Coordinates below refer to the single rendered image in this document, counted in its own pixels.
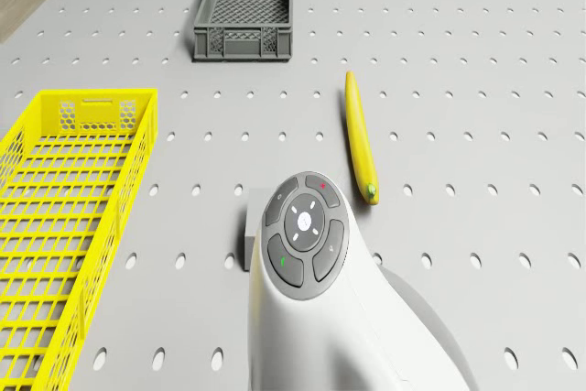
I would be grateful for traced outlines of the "banana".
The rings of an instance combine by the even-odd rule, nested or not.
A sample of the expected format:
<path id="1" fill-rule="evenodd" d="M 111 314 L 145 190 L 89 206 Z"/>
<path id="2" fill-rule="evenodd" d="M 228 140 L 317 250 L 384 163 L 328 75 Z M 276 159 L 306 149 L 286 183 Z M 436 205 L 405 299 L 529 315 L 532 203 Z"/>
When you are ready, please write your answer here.
<path id="1" fill-rule="evenodd" d="M 346 72 L 344 97 L 347 134 L 356 183 L 364 200 L 370 205 L 376 205 L 379 202 L 380 187 L 367 134 L 362 100 L 352 71 Z"/>

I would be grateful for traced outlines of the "yellow basket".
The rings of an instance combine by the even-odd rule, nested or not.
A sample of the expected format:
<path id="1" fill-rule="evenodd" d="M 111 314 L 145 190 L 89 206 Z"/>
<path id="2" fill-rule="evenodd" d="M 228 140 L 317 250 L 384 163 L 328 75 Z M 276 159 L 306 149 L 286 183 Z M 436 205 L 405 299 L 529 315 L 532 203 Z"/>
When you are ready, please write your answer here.
<path id="1" fill-rule="evenodd" d="M 0 391 L 67 391 L 156 139 L 155 90 L 83 89 L 0 141 Z"/>

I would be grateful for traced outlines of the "dark grey basket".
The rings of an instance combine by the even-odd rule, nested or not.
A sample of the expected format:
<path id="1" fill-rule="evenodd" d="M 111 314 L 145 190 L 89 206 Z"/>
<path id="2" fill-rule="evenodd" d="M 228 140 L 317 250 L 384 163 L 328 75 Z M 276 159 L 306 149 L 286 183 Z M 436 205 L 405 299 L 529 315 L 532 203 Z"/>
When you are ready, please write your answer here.
<path id="1" fill-rule="evenodd" d="M 193 58 L 288 61 L 292 18 L 292 0 L 201 0 Z"/>

